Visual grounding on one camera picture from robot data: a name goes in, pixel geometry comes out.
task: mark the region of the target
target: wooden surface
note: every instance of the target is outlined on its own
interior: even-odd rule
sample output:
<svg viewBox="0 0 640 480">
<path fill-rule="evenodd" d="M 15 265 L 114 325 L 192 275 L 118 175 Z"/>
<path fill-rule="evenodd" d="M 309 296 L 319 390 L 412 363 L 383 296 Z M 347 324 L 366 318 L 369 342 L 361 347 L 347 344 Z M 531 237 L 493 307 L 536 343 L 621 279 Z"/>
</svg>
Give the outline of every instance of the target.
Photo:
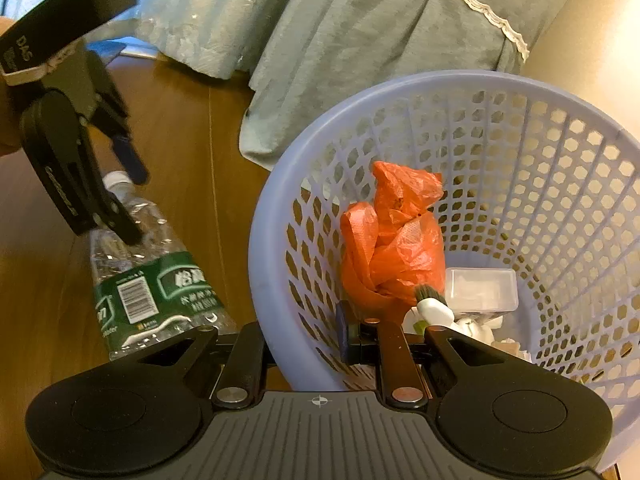
<svg viewBox="0 0 640 480">
<path fill-rule="evenodd" d="M 609 469 L 607 469 L 604 473 L 602 473 L 602 478 L 604 480 L 621 480 L 620 475 L 618 473 L 618 468 L 616 466 L 612 466 Z"/>
<path fill-rule="evenodd" d="M 267 171 L 238 152 L 252 92 L 245 76 L 203 78 L 176 64 L 118 58 L 110 70 L 130 107 L 155 201 L 239 324 L 255 319 L 248 235 Z M 119 169 L 92 141 L 101 168 Z M 0 159 L 0 478 L 40 474 L 23 418 L 47 385 L 106 361 L 94 315 L 88 238 L 75 237 L 23 152 Z M 270 386 L 285 388 L 277 373 Z"/>
</svg>

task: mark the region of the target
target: metal pin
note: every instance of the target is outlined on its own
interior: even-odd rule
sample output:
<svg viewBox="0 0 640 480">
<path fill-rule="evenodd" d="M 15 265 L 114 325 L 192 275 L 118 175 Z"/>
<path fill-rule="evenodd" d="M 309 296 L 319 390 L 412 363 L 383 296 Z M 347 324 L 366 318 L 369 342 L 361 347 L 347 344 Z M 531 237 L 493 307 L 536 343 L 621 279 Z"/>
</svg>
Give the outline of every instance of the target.
<svg viewBox="0 0 640 480">
<path fill-rule="evenodd" d="M 242 402 L 249 394 L 242 388 L 236 388 L 230 386 L 228 388 L 222 388 L 216 393 L 216 397 L 222 402 L 228 402 L 229 404 L 235 404 L 236 402 Z"/>
<path fill-rule="evenodd" d="M 410 386 L 403 386 L 402 388 L 396 388 L 391 393 L 391 396 L 398 402 L 418 402 L 422 400 L 422 392 L 418 388 L 412 388 Z"/>
</svg>

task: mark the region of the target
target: bottle cap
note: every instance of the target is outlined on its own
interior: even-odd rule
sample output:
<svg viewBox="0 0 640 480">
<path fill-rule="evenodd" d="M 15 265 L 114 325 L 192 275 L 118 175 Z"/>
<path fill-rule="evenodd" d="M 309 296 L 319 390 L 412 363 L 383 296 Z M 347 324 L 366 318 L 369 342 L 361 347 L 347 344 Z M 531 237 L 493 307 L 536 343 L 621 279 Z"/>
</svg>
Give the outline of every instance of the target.
<svg viewBox="0 0 640 480">
<path fill-rule="evenodd" d="M 102 178 L 102 182 L 106 189 L 111 189 L 116 184 L 131 184 L 133 186 L 133 182 L 126 171 L 111 171 L 111 173 L 107 173 Z"/>
</svg>

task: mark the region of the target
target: crumpled plastic bag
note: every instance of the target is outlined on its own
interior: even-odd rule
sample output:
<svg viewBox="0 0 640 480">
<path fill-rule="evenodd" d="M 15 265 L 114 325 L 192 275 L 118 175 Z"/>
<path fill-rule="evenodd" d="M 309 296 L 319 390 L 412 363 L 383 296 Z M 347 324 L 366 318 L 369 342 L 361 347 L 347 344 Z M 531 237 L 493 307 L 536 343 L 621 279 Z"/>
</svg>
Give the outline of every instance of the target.
<svg viewBox="0 0 640 480">
<path fill-rule="evenodd" d="M 439 174 L 374 162 L 373 205 L 352 204 L 340 218 L 346 250 L 342 286 L 366 316 L 402 322 L 415 305 L 414 287 L 444 293 L 440 227 L 427 209 L 442 197 Z"/>
</svg>

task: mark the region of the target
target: brush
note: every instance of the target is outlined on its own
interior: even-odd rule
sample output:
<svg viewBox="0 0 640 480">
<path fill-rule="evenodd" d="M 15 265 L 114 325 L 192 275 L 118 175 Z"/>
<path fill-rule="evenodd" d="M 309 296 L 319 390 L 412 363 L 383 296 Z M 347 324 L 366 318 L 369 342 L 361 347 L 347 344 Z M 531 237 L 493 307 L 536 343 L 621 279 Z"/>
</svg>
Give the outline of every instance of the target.
<svg viewBox="0 0 640 480">
<path fill-rule="evenodd" d="M 431 285 L 421 283 L 414 287 L 416 309 L 422 320 L 414 324 L 416 333 L 424 333 L 431 325 L 441 325 L 459 330 L 453 322 L 453 311 L 447 306 L 447 300 Z"/>
</svg>

